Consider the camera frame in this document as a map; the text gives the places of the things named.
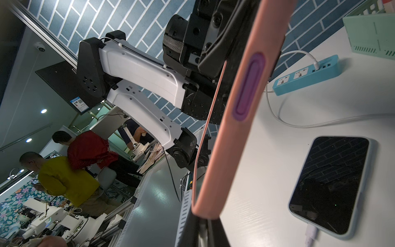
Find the phone with pink case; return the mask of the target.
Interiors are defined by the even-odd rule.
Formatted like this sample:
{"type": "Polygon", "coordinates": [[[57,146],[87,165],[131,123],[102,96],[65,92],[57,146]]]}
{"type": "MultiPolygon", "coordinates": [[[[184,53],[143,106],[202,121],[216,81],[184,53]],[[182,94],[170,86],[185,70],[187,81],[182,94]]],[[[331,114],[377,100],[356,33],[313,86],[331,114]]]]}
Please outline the phone with pink case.
{"type": "Polygon", "coordinates": [[[225,61],[218,82],[218,89],[232,85],[218,134],[211,150],[201,141],[196,155],[195,168],[206,167],[203,176],[193,177],[191,211],[197,217],[220,217],[295,6],[296,1],[260,1],[248,8],[252,26],[242,37],[246,44],[225,61]]]}

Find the phone with blue case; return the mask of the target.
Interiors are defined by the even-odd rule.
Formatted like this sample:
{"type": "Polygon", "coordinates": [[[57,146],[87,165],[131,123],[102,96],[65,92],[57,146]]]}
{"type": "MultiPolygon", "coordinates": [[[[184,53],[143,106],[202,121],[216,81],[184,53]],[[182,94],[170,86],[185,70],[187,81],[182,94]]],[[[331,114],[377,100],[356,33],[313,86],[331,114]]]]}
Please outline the phone with blue case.
{"type": "Polygon", "coordinates": [[[337,239],[354,236],[377,142],[362,136],[318,136],[288,203],[290,213],[337,239]]]}

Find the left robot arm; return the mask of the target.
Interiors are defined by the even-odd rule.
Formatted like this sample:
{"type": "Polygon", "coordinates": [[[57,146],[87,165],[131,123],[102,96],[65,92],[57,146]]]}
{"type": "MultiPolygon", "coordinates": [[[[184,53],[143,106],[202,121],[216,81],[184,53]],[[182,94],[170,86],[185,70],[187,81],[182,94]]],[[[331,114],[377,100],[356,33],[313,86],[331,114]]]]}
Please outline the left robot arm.
{"type": "Polygon", "coordinates": [[[221,123],[259,1],[196,1],[189,19],[174,15],[157,60],[132,47],[116,30],[81,41],[77,78],[92,96],[104,98],[144,126],[180,168],[206,167],[214,141],[201,140],[174,123],[140,87],[196,120],[221,123]]]}

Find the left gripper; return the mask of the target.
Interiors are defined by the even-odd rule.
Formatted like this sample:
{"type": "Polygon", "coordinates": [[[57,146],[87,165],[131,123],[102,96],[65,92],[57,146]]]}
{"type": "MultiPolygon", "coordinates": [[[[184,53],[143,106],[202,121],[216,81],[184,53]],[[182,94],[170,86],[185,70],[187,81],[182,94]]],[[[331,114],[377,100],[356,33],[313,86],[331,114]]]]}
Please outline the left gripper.
{"type": "Polygon", "coordinates": [[[247,31],[260,1],[195,1],[189,19],[175,14],[163,37],[163,60],[182,75],[219,75],[241,31],[247,31]]]}

